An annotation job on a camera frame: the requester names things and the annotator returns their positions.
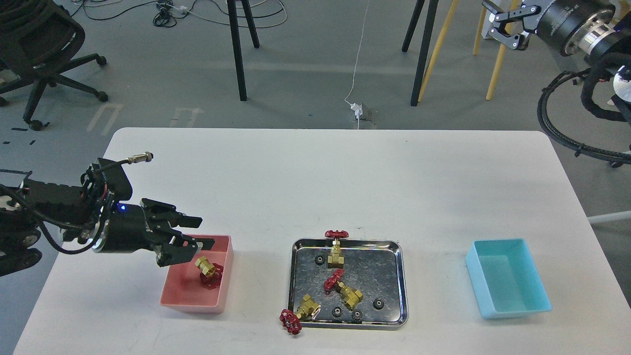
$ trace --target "office chair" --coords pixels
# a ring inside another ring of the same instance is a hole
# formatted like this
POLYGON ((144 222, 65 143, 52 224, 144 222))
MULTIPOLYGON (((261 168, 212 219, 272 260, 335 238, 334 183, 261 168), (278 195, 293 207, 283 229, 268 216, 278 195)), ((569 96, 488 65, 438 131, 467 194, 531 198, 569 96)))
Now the office chair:
MULTIPOLYGON (((3 1, 0 4, 0 69, 10 69, 18 78, 0 86, 0 94, 33 84, 24 112, 24 122, 34 130, 42 122, 31 120, 46 85, 57 84, 88 92, 105 102, 107 94, 74 81, 61 73, 90 61, 103 66, 98 54, 72 59, 85 40, 85 31, 68 12, 52 0, 3 1)), ((0 107, 8 103, 0 97, 0 107)))

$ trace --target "floor marking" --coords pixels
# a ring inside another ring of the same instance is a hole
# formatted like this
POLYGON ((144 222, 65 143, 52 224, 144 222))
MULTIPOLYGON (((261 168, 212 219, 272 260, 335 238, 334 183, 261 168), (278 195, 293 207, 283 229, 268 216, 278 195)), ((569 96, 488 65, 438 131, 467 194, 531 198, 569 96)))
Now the floor marking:
POLYGON ((94 127, 97 125, 98 120, 101 119, 101 117, 103 116, 105 110, 112 109, 112 114, 110 116, 110 119, 107 121, 103 131, 101 132, 102 136, 107 135, 107 133, 112 128, 112 125, 114 124, 114 121, 116 121, 116 119, 118 118, 118 115, 121 113, 122 107, 123 107, 123 105, 121 105, 121 104, 110 104, 110 103, 102 104, 101 107, 98 108, 97 113, 94 115, 94 117, 92 118, 92 120, 88 124, 88 127, 86 128, 86 131, 92 132, 94 127))
POLYGON ((193 125, 195 125, 195 120, 197 119, 197 116, 199 114, 205 113, 205 111, 203 111, 200 108, 195 108, 195 109, 190 109, 190 108, 186 108, 186 107, 176 107, 175 108, 175 114, 173 116, 173 118, 171 119, 171 122, 169 122, 168 126, 169 127, 175 127, 175 125, 177 125, 177 123, 180 121, 180 116, 182 115, 182 112, 190 112, 191 113, 191 118, 189 118, 186 126, 188 128, 193 127, 193 125))

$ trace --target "chair leg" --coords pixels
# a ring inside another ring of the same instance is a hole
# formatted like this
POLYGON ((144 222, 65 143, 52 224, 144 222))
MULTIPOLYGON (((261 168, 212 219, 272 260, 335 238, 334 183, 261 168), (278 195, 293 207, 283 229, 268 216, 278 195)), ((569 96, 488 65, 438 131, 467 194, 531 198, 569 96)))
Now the chair leg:
POLYGON ((27 124, 31 124, 31 117, 33 117, 33 113, 35 113, 35 109, 37 108, 37 104, 39 100, 42 98, 42 94, 44 93, 44 89, 48 82, 44 79, 35 80, 33 83, 33 88, 31 89, 31 95, 28 97, 27 109, 24 111, 24 122, 27 124))
POLYGON ((482 28, 484 27, 484 20, 486 20, 487 9, 482 7, 482 13, 480 14, 480 21, 478 22, 478 29, 475 31, 475 42, 473 42, 473 55, 478 55, 480 49, 480 39, 482 38, 482 28))
POLYGON ((423 40, 421 41, 421 52, 418 55, 418 64, 416 65, 416 76, 414 77, 414 86, 412 88, 412 97, 410 98, 410 106, 418 105, 418 96, 421 92, 421 83, 425 73, 425 63, 427 62, 427 53, 430 50, 430 41, 432 39, 432 29, 434 19, 436 19, 436 9, 438 8, 438 0, 430 0, 427 8, 427 18, 425 20, 425 29, 423 30, 423 40))
POLYGON ((65 86, 71 87, 71 88, 75 88, 77 90, 81 90, 81 91, 84 91, 84 92, 87 92, 87 93, 91 93, 94 96, 98 96, 98 90, 97 89, 95 89, 93 87, 89 87, 88 85, 82 84, 82 83, 80 83, 78 81, 74 81, 74 80, 72 80, 70 78, 66 78, 63 75, 56 74, 56 75, 51 76, 51 79, 54 82, 58 83, 58 84, 65 85, 65 86))
POLYGON ((434 65, 436 65, 436 60, 438 59, 438 55, 440 54, 442 43, 445 40, 445 36, 447 35, 449 26, 451 26, 451 21, 454 18, 454 13, 456 13, 456 7, 458 7, 458 0, 452 0, 451 6, 449 7, 449 11, 447 12, 447 18, 445 19, 445 23, 442 25, 442 28, 440 29, 440 33, 438 34, 438 38, 436 39, 436 45, 434 46, 432 56, 430 57, 430 64, 427 65, 427 71, 425 72, 425 77, 423 78, 423 82, 421 83, 421 92, 418 94, 419 102, 421 102, 421 99, 423 98, 423 94, 425 93, 425 89, 427 88, 427 82, 432 76, 433 67, 434 65))
POLYGON ((235 66, 237 67, 239 98, 241 101, 246 101, 245 75, 243 72, 243 57, 241 56, 241 41, 239 39, 239 23, 237 22, 237 5, 235 5, 235 0, 228 0, 228 17, 230 19, 230 33, 232 34, 232 50, 235 54, 235 66))
MULTIPOLYGON (((510 8, 514 9, 519 4, 519 0, 513 0, 510 4, 510 8)), ((510 33, 512 30, 512 23, 506 25, 506 32, 510 33)), ((500 50, 497 52, 497 58, 495 60, 495 66, 493 67, 493 74, 491 75, 491 82, 488 84, 487 90, 487 100, 493 99, 493 93, 495 93, 495 86, 497 85, 497 80, 500 77, 500 70, 502 69, 502 63, 504 62, 504 54, 506 54, 506 46, 500 44, 500 50)))
POLYGON ((33 80, 27 80, 24 78, 17 78, 15 80, 12 80, 10 82, 8 82, 7 84, 4 84, 3 86, 0 87, 0 93, 6 93, 9 91, 13 91, 19 88, 23 88, 27 85, 31 85, 33 83, 33 80))
POLYGON ((70 69, 75 69, 76 67, 84 65, 91 61, 96 61, 99 58, 101 58, 101 56, 99 56, 98 54, 90 54, 89 56, 73 59, 70 62, 68 62, 66 65, 61 67, 61 70, 59 72, 63 73, 65 71, 69 71, 70 69))
POLYGON ((243 5, 243 11, 245 13, 245 19, 247 20, 247 26, 250 29, 252 44, 254 44, 254 48, 258 48, 261 45, 259 43, 259 36, 256 34, 256 26, 254 26, 254 17, 252 17, 252 9, 250 9, 250 1, 241 0, 241 5, 243 5))
POLYGON ((414 5, 414 12, 412 12, 412 19, 410 19, 410 25, 408 25, 408 32, 405 33, 405 39, 403 40, 401 52, 407 52, 408 48, 410 48, 410 42, 412 41, 412 36, 414 35, 414 31, 416 30, 416 24, 418 23, 418 18, 421 16, 421 10, 423 10, 424 4, 425 0, 416 0, 416 5, 414 5))

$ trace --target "black cable wrap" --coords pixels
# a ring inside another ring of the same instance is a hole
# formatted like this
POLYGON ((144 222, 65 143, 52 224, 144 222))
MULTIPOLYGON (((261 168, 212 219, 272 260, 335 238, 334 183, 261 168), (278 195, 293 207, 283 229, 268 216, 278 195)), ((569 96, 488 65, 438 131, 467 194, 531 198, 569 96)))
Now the black cable wrap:
POLYGON ((612 65, 628 66, 631 68, 631 56, 621 53, 609 53, 599 59, 596 64, 592 66, 591 71, 585 78, 583 90, 581 91, 581 102, 587 111, 591 112, 591 114, 598 118, 606 119, 608 121, 627 122, 620 112, 605 110, 594 103, 594 100, 592 99, 596 84, 598 84, 600 79, 608 73, 607 68, 612 65))
POLYGON ((589 157, 606 160, 608 162, 631 164, 630 154, 595 148, 586 145, 585 143, 575 141, 561 133, 556 127, 554 127, 552 122, 550 122, 550 118, 548 117, 548 99, 550 98, 550 95, 554 92, 556 88, 561 86, 566 81, 572 80, 574 78, 585 79, 586 75, 588 75, 590 71, 590 69, 586 69, 578 73, 572 71, 564 71, 563 73, 560 73, 554 80, 552 80, 552 82, 547 87, 542 89, 543 93, 541 94, 541 97, 539 98, 539 103, 537 105, 537 118, 539 119, 539 124, 541 125, 543 131, 550 138, 555 140, 557 143, 577 152, 578 154, 576 156, 584 154, 589 157))

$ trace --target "wooden leg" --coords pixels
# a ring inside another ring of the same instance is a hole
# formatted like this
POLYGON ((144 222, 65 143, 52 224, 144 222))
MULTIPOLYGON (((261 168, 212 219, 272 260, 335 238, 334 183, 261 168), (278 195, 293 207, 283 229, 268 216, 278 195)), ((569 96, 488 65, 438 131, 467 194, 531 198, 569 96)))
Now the wooden leg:
POLYGON ((447 18, 445 19, 445 23, 442 25, 440 29, 440 33, 438 34, 438 38, 436 39, 436 46, 432 52, 432 57, 430 57, 430 64, 427 65, 427 71, 425 72, 425 77, 423 78, 423 83, 421 84, 421 92, 418 94, 418 101, 421 102, 423 98, 423 94, 425 93, 425 88, 427 88, 427 82, 432 75, 433 67, 436 64, 436 59, 440 53, 440 48, 442 47, 442 43, 445 40, 445 36, 447 35, 447 31, 449 29, 449 25, 451 25, 451 20, 454 18, 454 13, 456 13, 456 7, 458 6, 459 0, 452 0, 451 6, 449 7, 449 11, 447 12, 447 18))
MULTIPOLYGON (((513 0, 510 4, 510 8, 514 9, 519 5, 519 0, 513 0)), ((512 23, 506 25, 506 32, 510 33, 512 30, 512 23)), ((497 84, 497 79, 500 76, 500 70, 502 69, 502 63, 504 62, 504 54, 506 54, 506 46, 500 44, 500 50, 497 52, 497 59, 495 60, 495 67, 493 68, 493 75, 491 76, 491 82, 488 84, 487 90, 487 100, 491 100, 493 98, 493 93, 495 92, 495 86, 497 84)))
POLYGON ((473 55, 478 55, 478 49, 480 49, 480 39, 482 38, 482 27, 484 27, 484 20, 487 17, 487 9, 482 7, 482 13, 480 14, 480 22, 478 22, 478 29, 475 31, 475 42, 473 43, 473 55))

